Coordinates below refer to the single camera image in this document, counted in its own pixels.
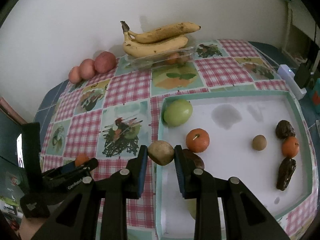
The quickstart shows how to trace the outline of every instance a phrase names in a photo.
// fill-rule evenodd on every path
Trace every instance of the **tablecloth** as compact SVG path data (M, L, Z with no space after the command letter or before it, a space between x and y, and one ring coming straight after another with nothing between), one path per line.
M137 155L140 145L149 145L157 139L165 97L252 89L289 91L285 81L246 41L198 42L193 60L185 65L161 66L145 71L132 69L123 56L117 59L117 67L109 73L76 85L67 84L46 131L41 151L43 171L66 164L84 153L99 160L93 178L108 178ZM318 196L315 151L298 102L297 106L312 151L314 184L312 194L278 220L292 239L298 239L312 222ZM129 132L121 134L124 127L129 127ZM119 143L113 143L114 138L118 138ZM141 239L156 238L153 165L149 159L142 197L127 200L129 232Z

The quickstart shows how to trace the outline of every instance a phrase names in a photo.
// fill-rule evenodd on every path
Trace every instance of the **screen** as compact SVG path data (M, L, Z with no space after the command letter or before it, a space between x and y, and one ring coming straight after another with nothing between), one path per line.
M19 165L17 139L21 133L21 126L0 111L0 157L17 166Z

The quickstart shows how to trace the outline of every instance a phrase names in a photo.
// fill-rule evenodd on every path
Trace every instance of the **kiwi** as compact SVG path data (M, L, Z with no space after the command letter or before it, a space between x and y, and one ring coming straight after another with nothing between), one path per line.
M197 168L204 170L204 162L198 155L194 154L189 149L183 149L182 151L187 159L193 160Z
M252 140L252 148L257 151L262 151L267 146L267 139L263 135L257 135Z
M276 136L279 139L286 139L289 136L296 136L296 133L287 120L281 120L276 127Z

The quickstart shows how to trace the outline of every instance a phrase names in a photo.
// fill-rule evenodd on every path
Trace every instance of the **cable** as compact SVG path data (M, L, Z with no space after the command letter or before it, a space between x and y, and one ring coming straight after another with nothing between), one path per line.
M316 27L315 27L315 38L313 39L314 43L316 43L316 37L317 37L317 23L316 23Z
M11 164L14 165L14 166L17 166L17 164L12 163L11 161L7 160L6 158L2 157L1 155L0 155L0 158L1 158L1 159L4 159L5 161L11 163Z

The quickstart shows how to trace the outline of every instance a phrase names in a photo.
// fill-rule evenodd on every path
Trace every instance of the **banana bunch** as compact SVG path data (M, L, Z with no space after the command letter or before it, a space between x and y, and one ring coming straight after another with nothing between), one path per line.
M130 31L129 26L124 21L120 22L124 35L123 50L133 57L146 57L181 49L188 42L185 34L196 32L201 28L194 23L183 22L165 25L150 32L137 34Z

